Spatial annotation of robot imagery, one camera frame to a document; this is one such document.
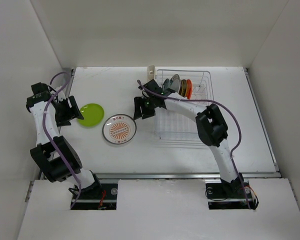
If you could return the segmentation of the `lime green plate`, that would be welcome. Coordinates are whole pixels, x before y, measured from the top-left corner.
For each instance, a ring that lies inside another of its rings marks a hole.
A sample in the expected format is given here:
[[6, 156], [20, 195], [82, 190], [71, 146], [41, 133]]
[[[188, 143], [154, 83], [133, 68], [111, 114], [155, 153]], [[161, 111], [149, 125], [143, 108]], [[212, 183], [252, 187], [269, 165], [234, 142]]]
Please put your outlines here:
[[92, 128], [100, 124], [105, 116], [104, 108], [97, 103], [88, 103], [80, 108], [83, 119], [77, 119], [77, 122], [87, 128]]

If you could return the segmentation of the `white plate orange sunburst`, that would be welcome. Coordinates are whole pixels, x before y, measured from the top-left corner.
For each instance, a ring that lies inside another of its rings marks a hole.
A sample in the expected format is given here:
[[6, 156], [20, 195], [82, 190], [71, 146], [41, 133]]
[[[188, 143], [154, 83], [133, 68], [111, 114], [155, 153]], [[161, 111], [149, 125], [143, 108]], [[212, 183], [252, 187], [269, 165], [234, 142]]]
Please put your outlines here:
[[137, 133], [135, 120], [127, 114], [115, 114], [102, 126], [102, 136], [110, 144], [123, 145], [130, 142]]

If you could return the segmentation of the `dark teal patterned plate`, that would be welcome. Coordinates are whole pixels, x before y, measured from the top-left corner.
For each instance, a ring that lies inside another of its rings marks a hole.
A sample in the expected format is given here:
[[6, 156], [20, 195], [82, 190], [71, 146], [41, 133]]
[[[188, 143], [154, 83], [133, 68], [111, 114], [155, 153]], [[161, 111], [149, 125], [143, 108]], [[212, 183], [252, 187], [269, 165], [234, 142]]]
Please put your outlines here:
[[171, 87], [171, 80], [169, 78], [166, 78], [162, 85], [163, 91], [168, 91]]

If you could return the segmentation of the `amber patterned plate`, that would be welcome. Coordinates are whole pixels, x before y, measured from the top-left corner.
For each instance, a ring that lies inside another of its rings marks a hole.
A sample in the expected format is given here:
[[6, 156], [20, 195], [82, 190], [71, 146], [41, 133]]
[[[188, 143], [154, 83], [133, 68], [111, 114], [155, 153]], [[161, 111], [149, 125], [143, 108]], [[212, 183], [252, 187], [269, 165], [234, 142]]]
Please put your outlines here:
[[178, 94], [181, 95], [182, 97], [185, 97], [187, 94], [187, 88], [188, 88], [188, 83], [186, 79], [182, 79], [180, 81], [180, 88]]

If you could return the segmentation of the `orange translucent plate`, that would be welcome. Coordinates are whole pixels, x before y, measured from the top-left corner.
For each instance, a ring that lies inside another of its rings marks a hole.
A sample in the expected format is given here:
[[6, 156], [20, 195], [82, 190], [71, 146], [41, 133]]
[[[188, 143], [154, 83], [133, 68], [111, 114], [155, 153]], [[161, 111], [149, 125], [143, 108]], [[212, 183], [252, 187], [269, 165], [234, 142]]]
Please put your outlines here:
[[193, 92], [193, 83], [190, 79], [186, 80], [186, 91], [185, 91], [185, 97], [187, 99], [190, 99]]

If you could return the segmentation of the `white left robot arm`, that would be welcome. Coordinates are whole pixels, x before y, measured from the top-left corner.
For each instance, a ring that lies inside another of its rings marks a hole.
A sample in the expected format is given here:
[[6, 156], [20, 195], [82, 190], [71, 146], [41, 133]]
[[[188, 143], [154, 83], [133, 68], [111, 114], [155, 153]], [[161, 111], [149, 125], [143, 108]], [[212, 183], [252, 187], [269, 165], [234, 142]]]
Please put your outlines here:
[[82, 162], [59, 127], [71, 125], [71, 120], [82, 120], [74, 96], [66, 97], [63, 91], [54, 90], [45, 83], [31, 86], [33, 95], [26, 100], [26, 108], [33, 115], [37, 140], [30, 155], [37, 166], [54, 182], [68, 181], [76, 185], [70, 191], [97, 198], [103, 190], [95, 174], [83, 169]]

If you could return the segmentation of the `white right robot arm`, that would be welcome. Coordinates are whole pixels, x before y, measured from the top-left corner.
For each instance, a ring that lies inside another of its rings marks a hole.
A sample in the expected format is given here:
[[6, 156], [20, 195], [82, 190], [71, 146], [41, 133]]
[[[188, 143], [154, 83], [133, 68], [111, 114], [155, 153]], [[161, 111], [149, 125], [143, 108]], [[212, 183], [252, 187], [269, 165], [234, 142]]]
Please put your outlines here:
[[[156, 108], [162, 108], [192, 120], [196, 124], [199, 139], [209, 147], [217, 163], [222, 193], [227, 197], [237, 194], [240, 187], [244, 187], [244, 180], [234, 162], [233, 152], [242, 141], [242, 132], [233, 113], [217, 101], [203, 99], [203, 102], [210, 103], [204, 106], [198, 104], [200, 99], [187, 99], [170, 88], [164, 90], [155, 80], [146, 84], [138, 80], [137, 83], [138, 88], [144, 91], [146, 96], [134, 98], [133, 119], [151, 118], [155, 115]], [[220, 108], [230, 114], [237, 126], [238, 142], [232, 149], [229, 148], [228, 143], [229, 128]]]

